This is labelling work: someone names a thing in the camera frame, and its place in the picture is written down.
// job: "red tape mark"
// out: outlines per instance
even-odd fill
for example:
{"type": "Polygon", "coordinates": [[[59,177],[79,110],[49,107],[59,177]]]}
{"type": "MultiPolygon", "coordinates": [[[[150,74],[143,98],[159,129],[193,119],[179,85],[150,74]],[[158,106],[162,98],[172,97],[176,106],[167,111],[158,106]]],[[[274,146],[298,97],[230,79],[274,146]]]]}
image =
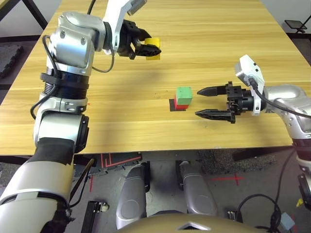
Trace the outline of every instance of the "red tape mark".
{"type": "Polygon", "coordinates": [[[244,177],[219,177],[209,179],[210,181],[235,181],[235,180],[243,180],[244,177]]]}
{"type": "Polygon", "coordinates": [[[92,192],[93,187],[93,176],[91,176],[91,183],[89,184],[89,191],[92,192]]]}
{"type": "MultiPolygon", "coordinates": [[[[295,216],[293,214],[291,215],[291,218],[295,222],[295,216]]],[[[298,228],[297,228],[296,224],[293,226],[293,232],[298,233],[298,228]]]]}
{"type": "Polygon", "coordinates": [[[236,172],[234,173],[234,178],[235,178],[235,183],[237,184],[237,186],[239,186],[239,179],[238,179],[236,172]]]}
{"type": "Polygon", "coordinates": [[[104,156],[101,154],[101,162],[102,162],[102,168],[104,168],[104,156]]]}
{"type": "Polygon", "coordinates": [[[107,159],[105,159],[105,167],[110,167],[110,166],[115,166],[115,165],[119,165],[119,164],[124,164],[124,163],[130,162],[130,161],[133,161],[133,160],[137,160],[137,159],[140,159],[140,156],[132,158],[132,159],[123,160],[123,161],[120,161],[120,162],[117,162],[117,163],[114,163],[114,164],[107,164],[107,159]]]}

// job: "yellow block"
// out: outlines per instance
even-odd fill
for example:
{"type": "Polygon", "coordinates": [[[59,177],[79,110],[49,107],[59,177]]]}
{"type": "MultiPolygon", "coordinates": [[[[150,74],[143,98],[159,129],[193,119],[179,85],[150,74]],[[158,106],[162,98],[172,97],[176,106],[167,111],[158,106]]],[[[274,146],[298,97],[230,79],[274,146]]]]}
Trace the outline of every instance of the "yellow block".
{"type": "Polygon", "coordinates": [[[296,207],[299,207],[299,206],[301,206],[301,205],[303,205],[303,200],[302,200],[301,198],[299,198],[299,199],[298,199],[298,202],[297,202],[297,204],[296,204],[296,207]]]}
{"type": "MultiPolygon", "coordinates": [[[[153,37],[153,38],[146,38],[145,45],[155,45],[160,48],[160,38],[153,37]]],[[[160,54],[152,57],[146,57],[146,60],[160,60],[160,54]]]]}

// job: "wooden table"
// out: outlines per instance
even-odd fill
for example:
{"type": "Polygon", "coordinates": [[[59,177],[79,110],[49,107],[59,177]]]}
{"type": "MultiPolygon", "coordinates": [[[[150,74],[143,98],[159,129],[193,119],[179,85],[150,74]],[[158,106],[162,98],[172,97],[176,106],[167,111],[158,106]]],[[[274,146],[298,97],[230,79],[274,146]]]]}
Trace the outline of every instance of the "wooden table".
{"type": "MultiPolygon", "coordinates": [[[[51,34],[63,11],[85,13],[88,0],[63,0],[43,34],[51,34]]],[[[104,16],[97,0],[93,15],[104,16]]],[[[236,124],[197,117],[205,108],[225,109],[225,96],[196,95],[201,88],[233,81],[244,54],[261,67],[266,85],[295,84],[311,93],[311,69],[259,0],[149,0],[126,17],[161,39],[161,60],[116,57],[112,72],[93,71],[88,90],[89,136],[84,153],[285,146],[292,143],[275,114],[245,113],[236,124]],[[191,86],[187,111],[170,112],[178,86],[191,86]]],[[[94,66],[110,57],[97,53],[94,66]]],[[[0,106],[0,154],[33,154],[34,121],[29,109],[43,90],[46,70],[41,40],[0,106]]]]}

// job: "floor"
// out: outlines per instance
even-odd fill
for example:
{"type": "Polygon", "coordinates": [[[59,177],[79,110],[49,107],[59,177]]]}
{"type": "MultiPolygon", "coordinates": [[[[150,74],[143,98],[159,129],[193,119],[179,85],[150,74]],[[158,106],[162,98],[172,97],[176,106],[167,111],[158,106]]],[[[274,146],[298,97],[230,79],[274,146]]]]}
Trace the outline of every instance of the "floor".
{"type": "MultiPolygon", "coordinates": [[[[311,64],[310,41],[295,39],[293,42],[311,64]]],[[[13,72],[7,78],[0,80],[0,85],[11,84],[14,81],[35,41],[19,42],[18,44],[24,46],[24,53],[18,60],[13,72]]],[[[6,91],[0,88],[0,103],[5,94],[6,91]]],[[[266,167],[264,170],[238,172],[237,177],[240,179],[238,183],[235,180],[231,180],[234,178],[234,174],[205,174],[204,178],[217,202],[219,216],[226,217],[228,208],[237,208],[239,203],[251,194],[263,193],[274,198],[280,168],[287,154],[288,151],[274,153],[276,163],[266,167]]],[[[187,206],[184,194],[178,189],[176,184],[175,160],[191,160],[192,164],[195,164],[199,169],[201,165],[197,161],[198,151],[143,152],[142,157],[146,161],[151,161],[152,182],[151,190],[146,194],[147,215],[150,216],[160,210],[168,209],[186,212],[187,206]]],[[[0,193],[8,184],[17,168],[18,166],[15,165],[0,163],[0,193]]],[[[108,174],[95,174],[91,192],[90,180],[87,182],[81,202],[73,209],[72,215],[76,219],[68,225],[67,233],[80,232],[88,200],[105,201],[110,206],[107,212],[97,215],[93,232],[114,232],[116,230],[115,212],[118,196],[121,192],[124,178],[131,167],[125,166],[124,168],[110,170],[108,174]]],[[[284,173],[279,205],[283,212],[294,218],[296,225],[292,229],[293,233],[309,233],[311,232],[311,212],[306,210],[304,206],[296,207],[296,203],[301,197],[298,189],[298,174],[300,174],[300,171],[295,159],[292,158],[284,173]]],[[[250,226],[268,226],[272,210],[272,204],[265,199],[257,198],[250,200],[242,210],[244,222],[250,226]]]]}

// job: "red block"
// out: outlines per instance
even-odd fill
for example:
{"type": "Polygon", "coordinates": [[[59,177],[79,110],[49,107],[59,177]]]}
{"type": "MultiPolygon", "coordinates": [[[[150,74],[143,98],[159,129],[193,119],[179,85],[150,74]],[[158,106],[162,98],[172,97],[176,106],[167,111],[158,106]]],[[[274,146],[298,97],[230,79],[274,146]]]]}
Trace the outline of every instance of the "red block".
{"type": "Polygon", "coordinates": [[[175,109],[176,110],[184,110],[187,109],[189,105],[177,105],[176,97],[174,99],[175,109]]]}

